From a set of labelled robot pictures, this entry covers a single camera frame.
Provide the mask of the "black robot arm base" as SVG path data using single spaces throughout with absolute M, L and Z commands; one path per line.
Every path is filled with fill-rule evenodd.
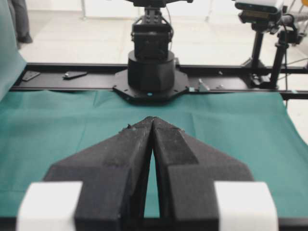
M 128 67 L 115 74 L 113 89 L 129 99 L 165 101 L 189 89 L 188 77 L 176 69 L 169 50 L 174 29 L 161 13 L 167 0 L 134 0 L 144 15 L 132 25 L 134 50 L 128 54 Z

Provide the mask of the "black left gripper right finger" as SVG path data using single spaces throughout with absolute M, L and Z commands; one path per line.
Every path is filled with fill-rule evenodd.
M 246 164 L 158 117 L 153 133 L 160 212 L 174 230 L 278 230 L 269 188 Z

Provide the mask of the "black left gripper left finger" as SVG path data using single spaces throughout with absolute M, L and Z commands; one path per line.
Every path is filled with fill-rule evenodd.
M 119 231 L 143 214 L 152 117 L 53 163 L 31 183 L 18 210 L 19 231 Z

